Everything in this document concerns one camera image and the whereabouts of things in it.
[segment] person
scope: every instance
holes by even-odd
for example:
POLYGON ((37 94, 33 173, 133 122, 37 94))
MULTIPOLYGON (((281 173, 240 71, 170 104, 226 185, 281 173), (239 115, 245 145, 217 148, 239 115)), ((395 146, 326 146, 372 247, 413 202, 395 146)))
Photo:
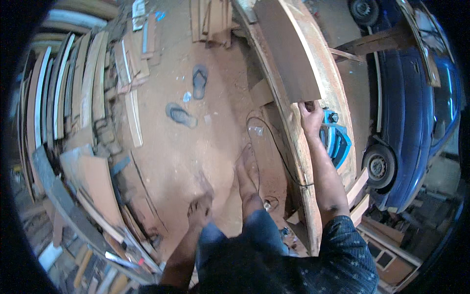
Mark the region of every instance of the person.
POLYGON ((168 259, 159 285, 141 293, 187 293, 196 265, 199 283, 191 293, 375 293, 376 265, 354 228, 341 179, 319 137, 323 110, 298 104, 313 166, 316 200, 323 233, 318 257, 290 257, 278 228, 254 184, 256 160, 248 144, 235 169, 240 184, 243 228, 227 238, 212 220, 213 190, 203 175, 206 193, 191 202, 189 229, 168 259))

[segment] black flip-flop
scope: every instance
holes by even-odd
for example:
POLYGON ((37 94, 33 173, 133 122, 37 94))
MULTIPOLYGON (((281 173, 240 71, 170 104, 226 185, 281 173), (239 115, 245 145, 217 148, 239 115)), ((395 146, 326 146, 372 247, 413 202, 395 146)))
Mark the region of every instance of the black flip-flop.
POLYGON ((202 64, 196 64, 193 68, 193 98, 204 98, 205 85, 207 84, 207 68, 202 64))
POLYGON ((181 106, 174 102, 170 102, 165 108, 166 115, 179 124, 183 124, 188 128, 197 127, 197 118, 186 112, 181 106))

